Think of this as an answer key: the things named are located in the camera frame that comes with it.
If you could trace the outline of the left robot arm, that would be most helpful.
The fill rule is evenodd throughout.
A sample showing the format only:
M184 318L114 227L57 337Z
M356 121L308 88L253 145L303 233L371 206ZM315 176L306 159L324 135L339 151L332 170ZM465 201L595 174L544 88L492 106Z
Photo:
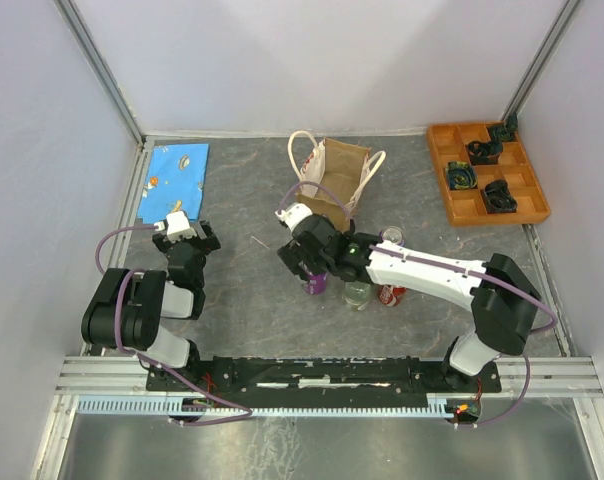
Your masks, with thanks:
M154 226L152 241L167 269L134 272L103 269L102 279L82 318L83 340L97 347L133 351L169 366L169 379L191 390L203 378L197 347L160 325L163 318L196 320L202 313L208 254L221 248L210 223L200 220L176 240L168 225Z

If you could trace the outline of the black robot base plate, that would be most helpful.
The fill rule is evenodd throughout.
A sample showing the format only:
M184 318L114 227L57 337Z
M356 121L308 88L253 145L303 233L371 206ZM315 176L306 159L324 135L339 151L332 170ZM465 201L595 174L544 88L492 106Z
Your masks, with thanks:
M401 358L267 359L215 357L178 373L216 397L256 409L425 407L429 394L499 393L497 365L477 376L446 370L440 360Z

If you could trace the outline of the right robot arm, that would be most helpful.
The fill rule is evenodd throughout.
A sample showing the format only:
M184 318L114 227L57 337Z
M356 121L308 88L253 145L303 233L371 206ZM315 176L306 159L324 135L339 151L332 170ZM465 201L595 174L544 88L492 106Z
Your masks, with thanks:
M457 337L440 367L442 382L463 391L496 359L522 354L540 296L508 256L463 261L397 245L379 235L338 231L303 204L277 211L291 240L277 254L301 280L330 274L346 283L391 285L446 300L470 312L473 328Z

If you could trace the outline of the purple soda can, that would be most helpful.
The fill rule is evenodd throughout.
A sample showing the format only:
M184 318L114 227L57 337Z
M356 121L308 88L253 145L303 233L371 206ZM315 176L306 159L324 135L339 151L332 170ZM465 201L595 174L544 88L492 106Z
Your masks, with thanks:
M328 273L307 273L307 280L303 282L303 290L309 295L321 295L327 287Z
M401 228L397 226L388 226L380 231L380 239L383 242L403 246L405 244L405 235Z

